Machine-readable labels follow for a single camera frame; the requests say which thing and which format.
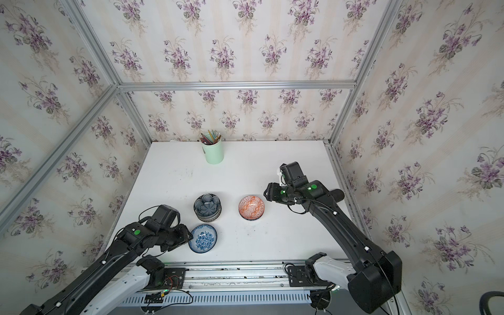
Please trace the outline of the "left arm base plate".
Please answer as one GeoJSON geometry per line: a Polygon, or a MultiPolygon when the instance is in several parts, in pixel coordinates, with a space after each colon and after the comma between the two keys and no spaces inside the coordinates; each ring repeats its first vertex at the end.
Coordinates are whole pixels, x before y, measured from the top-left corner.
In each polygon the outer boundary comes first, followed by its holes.
{"type": "Polygon", "coordinates": [[[186,269],[169,267],[158,258],[148,255],[136,262],[147,275],[147,283],[143,290],[182,289],[186,269]]]}

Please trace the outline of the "orange patterned bowl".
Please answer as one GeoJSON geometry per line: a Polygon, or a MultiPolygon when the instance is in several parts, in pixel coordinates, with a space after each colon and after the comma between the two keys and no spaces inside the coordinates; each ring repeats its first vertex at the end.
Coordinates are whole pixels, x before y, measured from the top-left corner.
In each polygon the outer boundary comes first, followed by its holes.
{"type": "Polygon", "coordinates": [[[265,213],[265,204],[258,196],[246,196],[240,200],[238,211],[243,219],[255,221],[265,213]]]}

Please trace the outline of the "blue floral bowl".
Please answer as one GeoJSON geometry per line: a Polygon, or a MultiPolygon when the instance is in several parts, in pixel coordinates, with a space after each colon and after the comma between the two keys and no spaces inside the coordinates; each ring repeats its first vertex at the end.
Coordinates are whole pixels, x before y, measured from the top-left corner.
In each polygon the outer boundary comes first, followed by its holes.
{"type": "Polygon", "coordinates": [[[207,253],[217,243],[218,234],[209,224],[201,224],[192,230],[193,239],[189,241],[189,248],[194,253],[207,253]]]}

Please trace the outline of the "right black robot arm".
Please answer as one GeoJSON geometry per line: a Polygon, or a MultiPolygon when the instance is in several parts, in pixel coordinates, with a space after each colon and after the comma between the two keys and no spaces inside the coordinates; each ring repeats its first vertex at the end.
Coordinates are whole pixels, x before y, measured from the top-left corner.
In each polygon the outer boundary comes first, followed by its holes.
{"type": "Polygon", "coordinates": [[[297,188],[271,182],[263,195],[269,202],[302,206],[324,226],[344,251],[351,266],[343,267],[323,253],[307,260],[307,266],[321,281],[349,291],[364,312],[371,314],[400,293],[401,258],[394,251],[383,251],[345,215],[338,206],[345,197],[342,190],[328,190],[320,181],[297,188]]]}

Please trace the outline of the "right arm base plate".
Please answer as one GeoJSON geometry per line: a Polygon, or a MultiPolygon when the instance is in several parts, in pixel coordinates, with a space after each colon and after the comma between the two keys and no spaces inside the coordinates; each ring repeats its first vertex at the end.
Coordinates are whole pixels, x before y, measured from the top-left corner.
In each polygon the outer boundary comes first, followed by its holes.
{"type": "Polygon", "coordinates": [[[290,287],[325,287],[332,290],[336,286],[321,276],[332,275],[339,268],[338,261],[320,252],[308,258],[304,263],[304,265],[294,265],[287,262],[283,266],[290,287]]]}

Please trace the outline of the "black petal patterned bowl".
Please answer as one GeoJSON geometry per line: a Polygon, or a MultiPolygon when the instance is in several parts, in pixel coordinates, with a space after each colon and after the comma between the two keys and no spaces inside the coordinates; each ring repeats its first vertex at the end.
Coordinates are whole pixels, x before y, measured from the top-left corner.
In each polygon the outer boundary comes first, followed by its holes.
{"type": "Polygon", "coordinates": [[[215,194],[203,194],[194,202],[194,211],[201,217],[214,216],[221,208],[220,198],[215,194]]]}

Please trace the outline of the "green triangle patterned bowl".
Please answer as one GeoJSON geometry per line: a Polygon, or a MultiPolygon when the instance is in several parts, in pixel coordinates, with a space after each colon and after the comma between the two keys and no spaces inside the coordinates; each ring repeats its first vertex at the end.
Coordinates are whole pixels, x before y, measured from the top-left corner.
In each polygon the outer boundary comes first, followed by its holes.
{"type": "Polygon", "coordinates": [[[213,222],[214,220],[218,219],[220,216],[220,213],[214,213],[210,216],[203,216],[203,215],[196,215],[199,220],[205,223],[210,223],[213,222]]]}

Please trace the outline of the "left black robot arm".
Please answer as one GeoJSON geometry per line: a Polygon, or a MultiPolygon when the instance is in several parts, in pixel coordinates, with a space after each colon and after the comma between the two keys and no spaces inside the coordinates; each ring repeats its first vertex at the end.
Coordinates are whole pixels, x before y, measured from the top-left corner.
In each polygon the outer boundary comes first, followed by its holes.
{"type": "Polygon", "coordinates": [[[173,251],[189,243],[192,233],[184,224],[163,227],[134,222],[123,228],[110,247],[70,285],[41,306],[30,304],[22,314],[81,314],[100,291],[147,249],[173,251]]]}

